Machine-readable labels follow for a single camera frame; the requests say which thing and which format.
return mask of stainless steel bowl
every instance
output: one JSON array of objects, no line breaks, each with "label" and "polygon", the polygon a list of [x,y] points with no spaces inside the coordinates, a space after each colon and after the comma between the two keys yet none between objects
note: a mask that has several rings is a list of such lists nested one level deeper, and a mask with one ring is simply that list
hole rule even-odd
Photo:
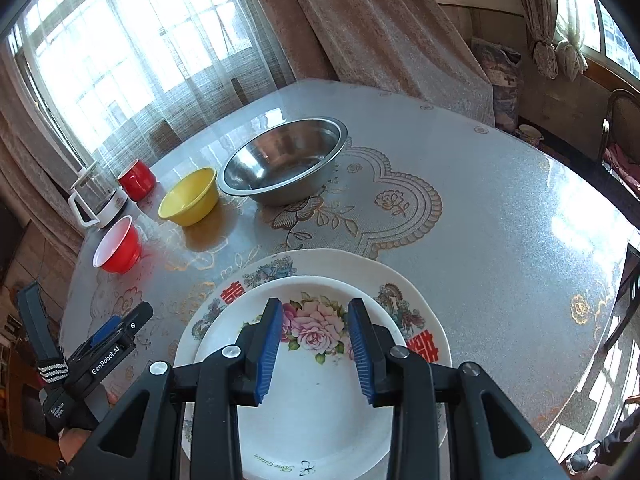
[{"label": "stainless steel bowl", "polygon": [[347,127],[327,117],[276,126],[240,148],[218,176],[218,187],[265,205],[297,202],[320,189],[330,162],[347,141]]}]

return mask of coffee pot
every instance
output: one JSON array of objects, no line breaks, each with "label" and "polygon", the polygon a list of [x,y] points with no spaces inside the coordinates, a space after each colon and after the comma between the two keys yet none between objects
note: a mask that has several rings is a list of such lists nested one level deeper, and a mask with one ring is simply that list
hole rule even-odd
[{"label": "coffee pot", "polygon": [[[128,199],[111,170],[96,160],[78,172],[68,204],[83,228],[94,225],[103,228],[115,218]],[[84,220],[80,210],[89,218],[88,221]]]}]

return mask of yellow bowl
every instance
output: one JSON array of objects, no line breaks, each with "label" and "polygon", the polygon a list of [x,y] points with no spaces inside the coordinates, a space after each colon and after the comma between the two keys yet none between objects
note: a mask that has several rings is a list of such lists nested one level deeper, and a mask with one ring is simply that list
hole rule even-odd
[{"label": "yellow bowl", "polygon": [[202,220],[218,203],[218,198],[216,170],[201,168],[171,188],[160,203],[158,216],[187,227]]}]

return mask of curtain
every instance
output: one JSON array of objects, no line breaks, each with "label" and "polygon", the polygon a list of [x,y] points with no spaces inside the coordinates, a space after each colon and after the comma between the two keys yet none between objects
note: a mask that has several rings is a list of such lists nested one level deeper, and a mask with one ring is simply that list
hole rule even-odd
[{"label": "curtain", "polygon": [[340,81],[427,99],[494,125],[492,87],[435,0],[260,2],[278,17],[272,25],[296,76],[327,71],[327,59]]},{"label": "curtain", "polygon": [[556,30],[558,0],[521,0],[527,30],[532,39],[531,56],[544,77],[558,75],[556,52],[552,41]]},{"label": "curtain", "polygon": [[148,165],[294,81],[257,0],[32,0],[14,50],[86,165]]},{"label": "curtain", "polygon": [[6,42],[0,44],[0,188],[59,254],[75,263],[82,233],[58,188],[70,186],[76,171],[50,142],[21,82]]},{"label": "curtain", "polygon": [[584,20],[586,16],[580,15],[580,8],[587,8],[581,5],[582,1],[558,0],[556,34],[560,37],[560,41],[556,46],[556,56],[560,69],[571,81],[587,69],[587,62],[581,52],[585,41],[585,30],[580,26],[580,20]]}]

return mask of red cup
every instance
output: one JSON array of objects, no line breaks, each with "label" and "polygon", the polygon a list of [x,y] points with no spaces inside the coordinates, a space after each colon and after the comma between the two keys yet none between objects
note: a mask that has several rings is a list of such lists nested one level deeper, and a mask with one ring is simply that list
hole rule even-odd
[{"label": "red cup", "polygon": [[151,192],[157,180],[146,164],[137,158],[120,174],[118,182],[129,198],[138,202]]},{"label": "red cup", "polygon": [[94,254],[94,267],[124,274],[140,257],[142,247],[130,215],[123,216],[109,229]]}]

